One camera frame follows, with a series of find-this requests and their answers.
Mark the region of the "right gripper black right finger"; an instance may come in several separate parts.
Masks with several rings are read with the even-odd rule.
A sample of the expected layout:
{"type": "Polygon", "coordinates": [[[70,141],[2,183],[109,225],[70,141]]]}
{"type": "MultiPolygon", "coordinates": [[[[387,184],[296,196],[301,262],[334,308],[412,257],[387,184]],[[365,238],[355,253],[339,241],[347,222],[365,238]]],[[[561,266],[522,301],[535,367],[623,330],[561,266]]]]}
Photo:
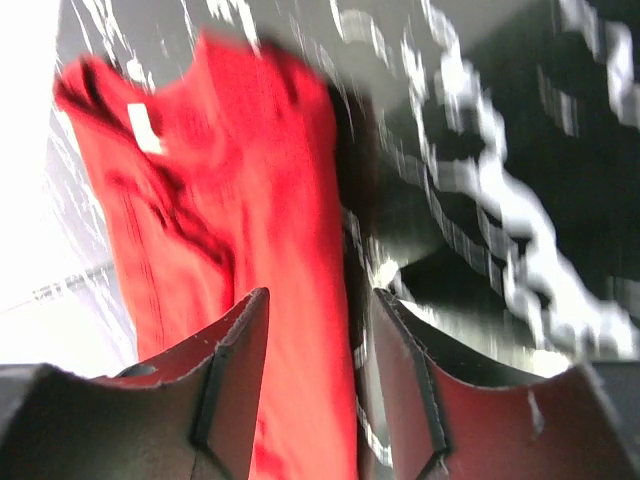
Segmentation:
{"type": "Polygon", "coordinates": [[[542,378],[427,324],[384,290],[370,304],[400,479],[635,479],[639,365],[542,378]]]}

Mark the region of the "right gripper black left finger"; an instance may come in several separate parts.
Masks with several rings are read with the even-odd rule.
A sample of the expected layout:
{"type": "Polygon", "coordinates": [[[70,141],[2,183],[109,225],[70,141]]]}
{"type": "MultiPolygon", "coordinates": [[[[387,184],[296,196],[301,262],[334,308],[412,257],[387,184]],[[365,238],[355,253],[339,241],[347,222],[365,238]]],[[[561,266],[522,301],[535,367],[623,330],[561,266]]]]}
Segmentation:
{"type": "Polygon", "coordinates": [[[5,479],[245,479],[269,325],[253,290],[222,318],[115,377],[1,370],[5,479]]]}

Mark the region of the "red t-shirt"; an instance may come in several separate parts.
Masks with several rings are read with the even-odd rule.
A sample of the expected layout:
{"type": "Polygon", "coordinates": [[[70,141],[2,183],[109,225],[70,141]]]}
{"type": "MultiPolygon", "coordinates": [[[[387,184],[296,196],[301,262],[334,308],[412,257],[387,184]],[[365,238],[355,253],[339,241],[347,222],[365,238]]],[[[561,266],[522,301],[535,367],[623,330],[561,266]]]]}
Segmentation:
{"type": "Polygon", "coordinates": [[[149,91],[86,55],[55,79],[146,360],[251,290],[270,320],[250,475],[354,479],[357,419],[336,121],[325,82],[273,44],[202,34],[149,91]]]}

